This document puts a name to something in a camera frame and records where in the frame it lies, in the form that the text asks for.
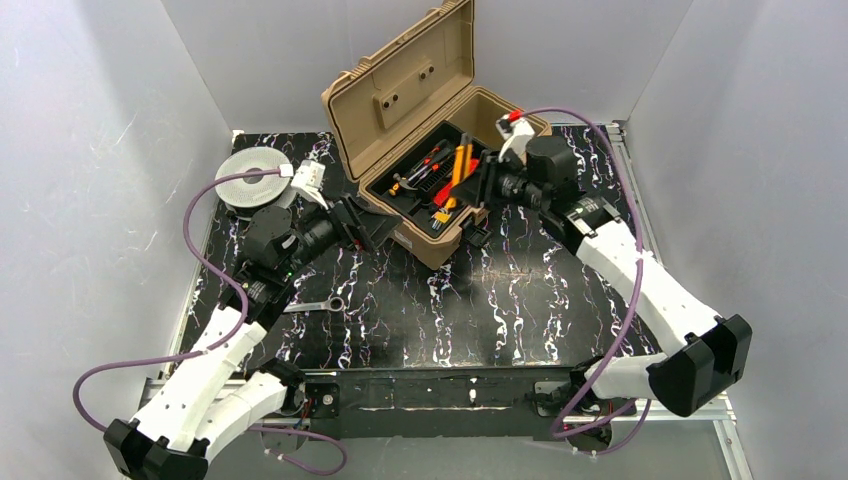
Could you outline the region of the tan plastic tool box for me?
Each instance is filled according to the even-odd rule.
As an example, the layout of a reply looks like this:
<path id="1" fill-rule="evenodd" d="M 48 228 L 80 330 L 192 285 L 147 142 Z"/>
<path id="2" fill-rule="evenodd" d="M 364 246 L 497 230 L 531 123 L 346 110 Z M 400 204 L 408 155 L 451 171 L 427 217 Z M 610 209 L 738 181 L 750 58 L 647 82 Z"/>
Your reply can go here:
<path id="1" fill-rule="evenodd" d="M 392 239 L 427 268 L 440 268 L 486 217 L 480 208 L 455 209 L 434 228 L 432 198 L 450 180 L 446 164 L 424 180 L 424 191 L 391 187 L 440 142 L 473 138 L 474 153 L 499 150 L 497 121 L 517 105 L 474 83 L 471 1 L 445 1 L 370 56 L 361 58 L 323 92 L 322 101 L 349 181 L 360 197 L 403 221 Z"/>

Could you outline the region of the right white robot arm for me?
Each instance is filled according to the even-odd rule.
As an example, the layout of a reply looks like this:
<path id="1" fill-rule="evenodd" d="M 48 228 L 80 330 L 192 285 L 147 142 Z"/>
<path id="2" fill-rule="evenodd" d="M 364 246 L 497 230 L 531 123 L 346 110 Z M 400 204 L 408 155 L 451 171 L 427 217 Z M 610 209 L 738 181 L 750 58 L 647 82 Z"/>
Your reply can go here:
<path id="1" fill-rule="evenodd" d="M 655 355 L 585 362 L 572 381 L 592 399 L 655 400 L 689 417 L 744 374 L 753 330 L 739 314 L 722 316 L 688 292 L 638 247 L 615 207 L 578 182 L 578 161 L 561 137 L 529 141 L 526 159 L 484 152 L 451 193 L 474 207 L 515 204 L 538 214 L 543 229 L 607 281 L 653 333 Z"/>

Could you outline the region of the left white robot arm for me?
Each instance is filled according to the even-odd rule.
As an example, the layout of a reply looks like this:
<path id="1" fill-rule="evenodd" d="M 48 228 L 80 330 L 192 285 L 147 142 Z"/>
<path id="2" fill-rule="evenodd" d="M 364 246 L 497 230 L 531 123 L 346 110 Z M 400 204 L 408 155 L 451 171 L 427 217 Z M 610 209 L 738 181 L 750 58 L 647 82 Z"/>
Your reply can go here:
<path id="1" fill-rule="evenodd" d="M 295 296 L 294 277 L 335 248 L 373 251 L 401 224 L 344 194 L 299 218 L 280 206 L 255 213 L 244 232 L 241 264 L 226 278 L 218 306 L 193 350 L 166 384 L 129 420 L 113 420 L 104 442 L 130 479 L 202 479 L 230 443 L 279 411 L 305 379 L 291 362 L 270 360 L 244 385 L 219 395 Z"/>

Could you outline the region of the red needle nose pliers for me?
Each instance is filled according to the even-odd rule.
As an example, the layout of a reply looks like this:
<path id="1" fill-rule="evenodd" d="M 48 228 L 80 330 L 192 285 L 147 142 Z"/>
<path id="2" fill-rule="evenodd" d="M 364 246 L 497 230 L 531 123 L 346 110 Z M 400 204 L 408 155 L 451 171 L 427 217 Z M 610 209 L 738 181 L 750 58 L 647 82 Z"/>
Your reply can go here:
<path id="1" fill-rule="evenodd" d="M 450 142 L 446 139 L 437 142 L 436 145 L 431 149 L 431 151 L 419 163 L 415 171 L 416 175 L 420 177 L 426 171 L 426 168 L 434 162 L 435 158 L 440 154 L 440 152 L 442 150 L 445 150 L 449 146 Z"/>

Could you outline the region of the yellow hex key set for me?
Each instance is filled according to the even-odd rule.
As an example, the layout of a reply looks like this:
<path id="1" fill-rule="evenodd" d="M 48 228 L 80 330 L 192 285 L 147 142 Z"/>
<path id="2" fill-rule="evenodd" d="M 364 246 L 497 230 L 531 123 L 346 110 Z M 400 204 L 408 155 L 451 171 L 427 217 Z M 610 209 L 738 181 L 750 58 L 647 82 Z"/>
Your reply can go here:
<path id="1" fill-rule="evenodd" d="M 432 228 L 436 231 L 441 230 L 452 218 L 453 212 L 456 209 L 456 202 L 449 198 L 433 215 Z"/>

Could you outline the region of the orange utility knife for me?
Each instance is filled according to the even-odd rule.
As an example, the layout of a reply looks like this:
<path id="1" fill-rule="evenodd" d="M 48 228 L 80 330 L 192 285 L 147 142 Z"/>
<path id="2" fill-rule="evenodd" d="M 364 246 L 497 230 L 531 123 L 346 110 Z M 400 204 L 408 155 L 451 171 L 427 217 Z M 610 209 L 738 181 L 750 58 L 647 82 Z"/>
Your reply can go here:
<path id="1" fill-rule="evenodd" d="M 472 154 L 473 137 L 468 133 L 463 133 L 460 138 L 460 144 L 456 149 L 456 159 L 454 161 L 451 179 L 452 187 L 458 186 L 469 176 Z"/>

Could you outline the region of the red black utility knife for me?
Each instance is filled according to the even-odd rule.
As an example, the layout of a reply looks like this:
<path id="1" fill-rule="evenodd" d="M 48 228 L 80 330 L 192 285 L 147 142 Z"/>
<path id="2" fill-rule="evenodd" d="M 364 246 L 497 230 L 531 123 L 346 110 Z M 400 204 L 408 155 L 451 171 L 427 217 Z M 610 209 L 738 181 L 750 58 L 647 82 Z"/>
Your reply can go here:
<path id="1" fill-rule="evenodd" d="M 477 167 L 478 163 L 479 163 L 479 159 L 478 159 L 478 158 L 472 158 L 472 159 L 470 160 L 470 170 L 469 170 L 469 173 L 473 173 L 473 172 L 474 172 L 474 170 L 476 169 L 476 167 Z M 451 181 L 451 180 L 449 180 L 449 181 L 448 181 L 448 183 L 447 183 L 447 184 L 446 184 L 446 185 L 445 185 L 445 186 L 444 186 L 441 190 L 439 190 L 439 191 L 438 191 L 438 193 L 435 195 L 435 197 L 433 198 L 433 202 L 434 202 L 434 203 L 435 203 L 438 207 L 443 207 L 443 206 L 444 206 L 444 204 L 447 202 L 448 198 L 450 197 L 450 191 L 451 191 L 451 189 L 452 189 L 452 181 Z"/>

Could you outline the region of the small black hammer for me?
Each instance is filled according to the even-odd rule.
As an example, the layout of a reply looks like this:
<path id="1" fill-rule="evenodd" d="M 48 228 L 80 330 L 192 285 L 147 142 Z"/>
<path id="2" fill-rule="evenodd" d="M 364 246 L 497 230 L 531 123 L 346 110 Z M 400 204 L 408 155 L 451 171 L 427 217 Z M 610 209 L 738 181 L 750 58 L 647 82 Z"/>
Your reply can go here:
<path id="1" fill-rule="evenodd" d="M 423 173 L 420 177 L 418 177 L 418 176 L 416 175 L 416 173 L 415 173 L 416 168 L 417 168 L 417 167 L 418 167 L 418 165 L 419 165 L 419 164 L 418 164 L 418 165 L 416 165 L 416 166 L 412 169 L 412 172 L 411 172 L 408 176 L 402 176 L 402 175 L 400 175 L 400 174 L 398 174 L 398 173 L 395 173 L 395 174 L 392 176 L 392 178 L 393 178 L 393 180 L 395 181 L 395 183 L 396 183 L 396 182 L 399 182 L 399 183 L 400 183 L 400 189 L 401 189 L 401 188 L 404 188 L 404 189 L 413 190 L 412 184 L 413 184 L 415 181 L 418 181 L 418 180 L 422 179 L 422 178 L 423 178 L 423 177 L 424 177 L 424 176 L 425 176 L 425 175 L 426 175 L 429 171 L 432 171 L 432 170 L 433 170 L 433 167 L 434 167 L 436 164 L 437 164 L 437 162 L 434 160 L 434 162 L 433 162 L 432 164 L 430 164 L 430 165 L 426 168 L 426 171 L 425 171 L 425 172 L 424 172 L 424 173 Z"/>

